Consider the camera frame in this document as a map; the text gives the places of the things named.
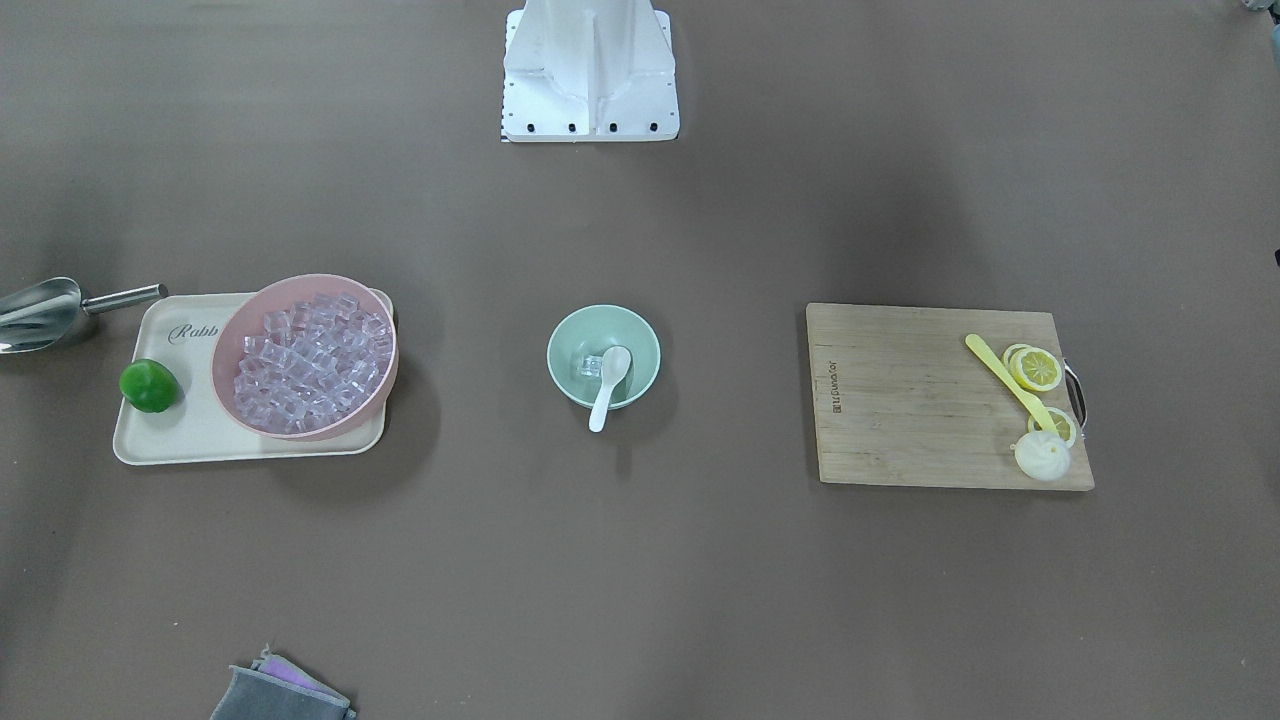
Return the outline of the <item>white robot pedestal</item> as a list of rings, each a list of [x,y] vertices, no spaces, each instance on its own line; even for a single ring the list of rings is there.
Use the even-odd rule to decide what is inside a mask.
[[[652,3],[526,1],[504,31],[502,141],[678,137],[672,23]]]

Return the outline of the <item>yellow lemon slice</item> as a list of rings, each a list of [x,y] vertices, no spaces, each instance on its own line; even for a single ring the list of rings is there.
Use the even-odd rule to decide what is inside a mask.
[[[1065,413],[1060,407],[1046,406],[1044,410],[1053,420],[1053,429],[1057,432],[1060,439],[1069,447],[1074,447],[1079,438],[1079,428],[1075,419],[1070,413]],[[1044,428],[1036,420],[1034,416],[1027,419],[1027,432],[1038,432]]]
[[[1014,380],[1027,391],[1044,393],[1062,383],[1062,366],[1046,348],[1010,345],[1004,354],[1004,361]]]

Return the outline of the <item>grey folded cloth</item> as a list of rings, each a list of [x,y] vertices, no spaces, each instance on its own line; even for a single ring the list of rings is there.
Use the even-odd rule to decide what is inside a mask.
[[[264,648],[230,682],[211,719],[356,719],[352,701],[285,656]]]

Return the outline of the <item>green lime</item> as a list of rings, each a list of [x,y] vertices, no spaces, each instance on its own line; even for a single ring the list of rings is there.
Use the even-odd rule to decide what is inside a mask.
[[[123,398],[141,413],[164,413],[180,401],[180,383],[161,363],[141,357],[127,365],[118,388]]]

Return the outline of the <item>metal ice scoop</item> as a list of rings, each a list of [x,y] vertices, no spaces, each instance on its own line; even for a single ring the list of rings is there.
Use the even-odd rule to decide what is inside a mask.
[[[92,334],[99,315],[165,299],[164,284],[92,297],[68,277],[55,277],[1,299],[1,351],[31,354],[76,345]]]

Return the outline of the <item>mint green bowl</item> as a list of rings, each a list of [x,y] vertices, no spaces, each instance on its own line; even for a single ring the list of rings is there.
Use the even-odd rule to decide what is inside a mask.
[[[637,313],[611,304],[580,307],[553,329],[547,345],[547,369],[561,393],[591,407],[602,382],[598,372],[586,373],[585,363],[589,357],[602,357],[613,346],[631,352],[631,365],[611,396],[611,409],[625,407],[644,396],[659,375],[660,341]]]

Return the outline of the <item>yellow plastic knife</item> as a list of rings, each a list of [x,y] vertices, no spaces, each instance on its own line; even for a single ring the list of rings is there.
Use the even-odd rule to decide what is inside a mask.
[[[1012,373],[1000,361],[1000,357],[979,334],[966,334],[964,343],[1004,383],[1042,430],[1057,433],[1053,418],[1041,398],[1016,383]]]

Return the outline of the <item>cream plastic tray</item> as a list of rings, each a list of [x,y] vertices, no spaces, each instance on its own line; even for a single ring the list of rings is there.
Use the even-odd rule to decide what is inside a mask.
[[[251,299],[251,292],[175,295],[146,310],[134,357],[168,368],[178,379],[180,400],[163,413],[142,413],[123,401],[113,436],[118,459],[141,466],[352,455],[381,438],[383,404],[355,429],[319,441],[268,438],[227,415],[212,387],[211,360],[225,324]]]

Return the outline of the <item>white ceramic spoon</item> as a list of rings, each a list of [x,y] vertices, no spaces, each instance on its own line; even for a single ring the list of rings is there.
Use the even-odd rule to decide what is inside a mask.
[[[599,433],[605,427],[608,411],[611,410],[612,395],[616,387],[625,379],[631,366],[631,352],[625,346],[609,347],[602,355],[599,364],[600,387],[591,406],[588,428],[593,433]]]

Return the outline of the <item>pink bowl with ice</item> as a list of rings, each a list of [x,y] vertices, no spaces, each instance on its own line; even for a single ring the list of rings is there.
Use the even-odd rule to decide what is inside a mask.
[[[310,445],[383,414],[398,364],[388,299],[320,273],[278,281],[236,305],[207,375],[236,427],[261,439]]]

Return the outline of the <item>wooden cutting board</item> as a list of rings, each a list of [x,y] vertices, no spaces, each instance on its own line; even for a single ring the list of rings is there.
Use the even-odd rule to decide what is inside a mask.
[[[805,310],[818,477],[827,484],[1087,492],[1083,443],[1062,478],[1016,465],[1028,410],[966,346],[1061,354],[1050,313],[813,302]]]

